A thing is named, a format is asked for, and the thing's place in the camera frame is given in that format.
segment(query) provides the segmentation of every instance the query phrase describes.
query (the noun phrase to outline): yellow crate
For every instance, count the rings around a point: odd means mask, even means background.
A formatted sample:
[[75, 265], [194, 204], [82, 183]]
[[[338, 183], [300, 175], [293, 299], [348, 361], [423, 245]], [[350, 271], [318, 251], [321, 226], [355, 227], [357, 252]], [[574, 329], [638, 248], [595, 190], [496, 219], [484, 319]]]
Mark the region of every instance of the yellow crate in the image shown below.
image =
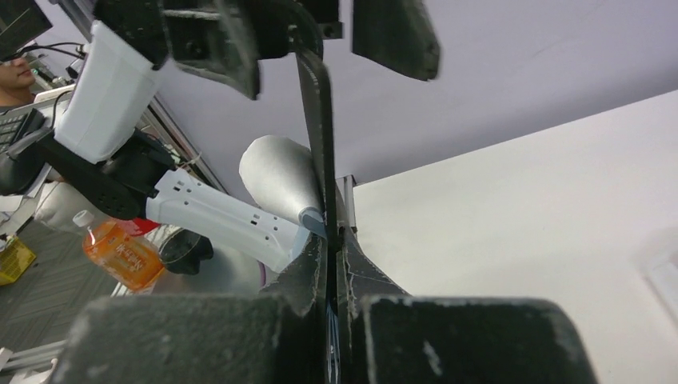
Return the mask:
[[0, 286], [16, 282], [35, 260], [35, 254], [18, 238], [7, 243], [0, 252]]

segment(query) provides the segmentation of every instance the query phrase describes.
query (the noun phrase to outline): table surface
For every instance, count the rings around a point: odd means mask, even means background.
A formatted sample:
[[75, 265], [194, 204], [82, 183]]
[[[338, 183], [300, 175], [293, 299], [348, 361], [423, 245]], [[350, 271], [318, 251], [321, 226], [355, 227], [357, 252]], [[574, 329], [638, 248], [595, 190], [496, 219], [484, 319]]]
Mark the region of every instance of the table surface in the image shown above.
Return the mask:
[[644, 266], [678, 252], [678, 92], [354, 191], [365, 253], [408, 292], [534, 297], [576, 324], [601, 383], [678, 380]]

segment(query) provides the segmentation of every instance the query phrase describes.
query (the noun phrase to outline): orange juice bottle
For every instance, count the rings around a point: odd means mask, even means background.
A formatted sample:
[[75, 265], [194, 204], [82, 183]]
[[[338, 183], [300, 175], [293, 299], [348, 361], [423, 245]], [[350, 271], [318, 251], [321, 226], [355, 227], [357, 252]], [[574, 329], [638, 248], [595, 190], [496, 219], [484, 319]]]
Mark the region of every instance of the orange juice bottle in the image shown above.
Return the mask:
[[94, 225], [87, 210], [75, 215], [75, 225], [86, 228], [82, 250], [88, 258], [132, 291], [143, 290], [155, 282], [165, 268], [158, 250], [145, 238], [132, 238], [109, 219]]

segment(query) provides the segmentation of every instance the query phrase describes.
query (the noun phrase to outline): black monitor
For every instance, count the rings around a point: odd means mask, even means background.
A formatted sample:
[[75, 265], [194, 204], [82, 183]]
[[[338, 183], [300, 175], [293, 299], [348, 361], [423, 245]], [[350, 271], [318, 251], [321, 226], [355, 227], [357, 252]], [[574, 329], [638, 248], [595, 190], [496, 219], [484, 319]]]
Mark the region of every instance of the black monitor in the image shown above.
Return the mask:
[[51, 27], [35, 0], [0, 0], [0, 60]]

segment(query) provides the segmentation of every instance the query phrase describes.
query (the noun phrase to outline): gray carpet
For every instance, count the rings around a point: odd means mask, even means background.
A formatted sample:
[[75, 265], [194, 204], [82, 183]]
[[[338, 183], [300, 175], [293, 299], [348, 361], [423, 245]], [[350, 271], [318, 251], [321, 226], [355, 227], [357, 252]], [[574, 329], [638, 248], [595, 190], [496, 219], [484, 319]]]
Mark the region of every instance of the gray carpet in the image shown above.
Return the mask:
[[83, 306], [117, 283], [83, 254], [78, 236], [37, 222], [18, 236], [37, 257], [14, 284], [0, 286], [0, 346], [15, 352], [66, 338]]

